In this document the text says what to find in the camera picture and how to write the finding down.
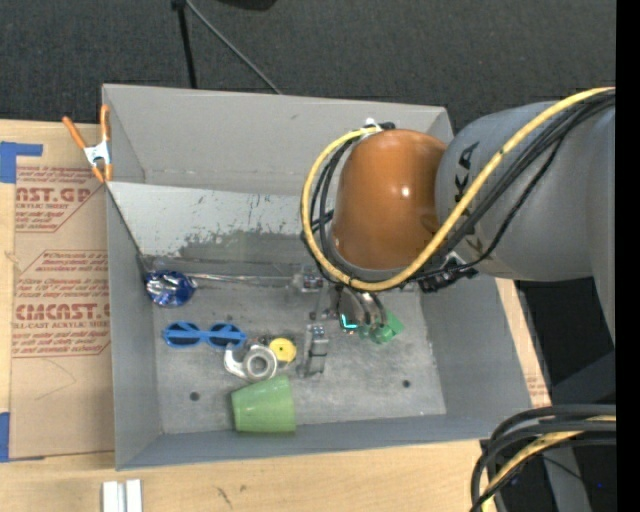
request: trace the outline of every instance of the bin floor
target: bin floor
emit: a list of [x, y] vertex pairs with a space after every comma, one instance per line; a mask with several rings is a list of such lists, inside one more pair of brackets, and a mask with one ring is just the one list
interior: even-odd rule
[[[322, 374], [292, 383], [299, 425], [444, 414], [440, 379], [419, 292], [390, 291], [383, 304], [405, 329], [386, 345], [342, 332], [337, 320], [321, 321], [330, 337]], [[309, 312], [318, 294], [292, 293], [285, 288], [236, 283], [206, 283], [180, 308], [154, 308], [156, 371], [164, 433], [191, 433], [233, 428], [230, 393], [248, 384], [224, 369], [224, 351], [207, 343], [174, 348], [162, 330], [184, 320], [208, 329], [231, 322], [249, 338], [261, 335], [303, 339]]]

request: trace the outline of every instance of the small green object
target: small green object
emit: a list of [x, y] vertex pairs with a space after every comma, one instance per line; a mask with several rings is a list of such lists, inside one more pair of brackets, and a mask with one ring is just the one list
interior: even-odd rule
[[391, 341], [391, 339], [400, 334], [404, 330], [404, 325], [396, 315], [394, 315], [391, 311], [387, 310], [387, 323], [381, 325], [380, 327], [376, 327], [369, 332], [369, 337], [371, 340], [378, 344], [384, 344]]
[[295, 432], [291, 383], [286, 375], [250, 384], [231, 393], [238, 432]]

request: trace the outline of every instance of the blue plastic object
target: blue plastic object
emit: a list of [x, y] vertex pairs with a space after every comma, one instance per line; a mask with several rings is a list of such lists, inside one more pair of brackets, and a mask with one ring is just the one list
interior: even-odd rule
[[193, 297], [197, 284], [175, 270], [154, 270], [145, 276], [147, 293], [158, 306], [182, 306]]
[[17, 144], [0, 142], [0, 182], [16, 182], [16, 160], [18, 156], [42, 156], [42, 144]]
[[219, 349], [225, 349], [230, 343], [238, 348], [247, 339], [235, 325], [222, 322], [213, 324], [208, 331], [201, 331], [191, 322], [174, 322], [165, 327], [162, 336], [168, 345], [176, 348], [193, 347], [202, 342]]
[[0, 413], [0, 462], [9, 462], [9, 413]]

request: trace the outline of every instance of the small white object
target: small white object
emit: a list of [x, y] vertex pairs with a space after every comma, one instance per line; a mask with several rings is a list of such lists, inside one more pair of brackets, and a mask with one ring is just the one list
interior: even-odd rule
[[142, 481], [103, 482], [102, 512], [142, 512]]

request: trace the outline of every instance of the black cable bundle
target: black cable bundle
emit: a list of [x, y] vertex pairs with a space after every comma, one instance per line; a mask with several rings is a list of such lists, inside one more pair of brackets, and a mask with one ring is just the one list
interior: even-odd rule
[[[482, 504], [493, 498], [535, 456], [558, 448], [615, 445], [615, 415], [615, 405], [557, 405], [524, 411], [502, 422], [494, 430], [473, 470], [471, 512], [479, 512]], [[493, 481], [500, 470], [498, 459], [524, 441], [529, 441], [527, 446], [538, 443], [540, 448], [522, 456], [510, 470]], [[480, 479], [485, 470], [490, 484], [481, 493]]]

